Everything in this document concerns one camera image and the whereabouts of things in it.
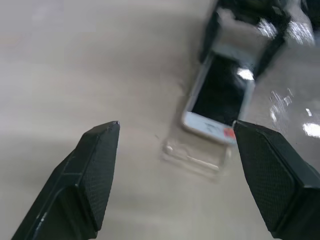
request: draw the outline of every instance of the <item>black phone screen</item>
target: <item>black phone screen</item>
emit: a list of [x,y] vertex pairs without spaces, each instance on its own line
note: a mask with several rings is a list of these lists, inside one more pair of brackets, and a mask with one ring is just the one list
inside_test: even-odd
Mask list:
[[238,119],[247,83],[237,77],[240,64],[216,55],[201,87],[193,113],[232,126]]

